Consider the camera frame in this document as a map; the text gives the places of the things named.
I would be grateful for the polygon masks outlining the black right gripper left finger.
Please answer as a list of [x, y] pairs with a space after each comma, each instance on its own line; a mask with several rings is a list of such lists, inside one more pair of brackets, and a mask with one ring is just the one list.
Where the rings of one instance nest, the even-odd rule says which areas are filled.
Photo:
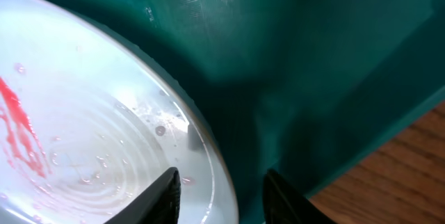
[[180, 197], [179, 171], [170, 167], [105, 224], [178, 224]]

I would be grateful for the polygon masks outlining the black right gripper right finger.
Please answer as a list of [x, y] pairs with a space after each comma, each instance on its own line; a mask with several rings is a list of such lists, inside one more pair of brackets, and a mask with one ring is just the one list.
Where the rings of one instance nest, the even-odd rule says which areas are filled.
[[265, 224], [336, 224], [273, 169], [264, 176], [262, 202]]

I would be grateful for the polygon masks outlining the light blue plate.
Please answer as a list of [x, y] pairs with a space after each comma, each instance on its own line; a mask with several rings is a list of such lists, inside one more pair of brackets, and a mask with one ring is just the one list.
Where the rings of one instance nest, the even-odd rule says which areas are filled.
[[237, 223], [213, 134], [179, 84], [98, 23], [1, 0], [1, 222]]

